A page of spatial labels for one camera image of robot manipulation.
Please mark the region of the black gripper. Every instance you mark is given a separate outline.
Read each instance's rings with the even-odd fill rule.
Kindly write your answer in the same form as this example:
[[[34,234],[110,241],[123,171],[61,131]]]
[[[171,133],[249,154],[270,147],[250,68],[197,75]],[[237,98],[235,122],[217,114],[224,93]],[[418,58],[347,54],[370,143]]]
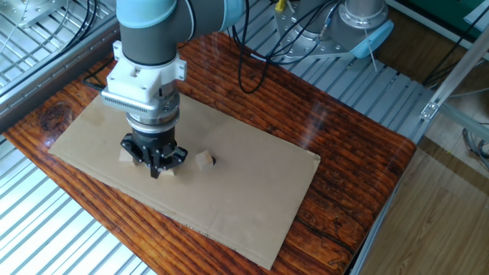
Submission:
[[[148,167],[154,179],[162,172],[183,164],[188,155],[186,149],[176,146],[175,128],[156,134],[132,129],[132,133],[122,138],[120,145],[135,164]]]

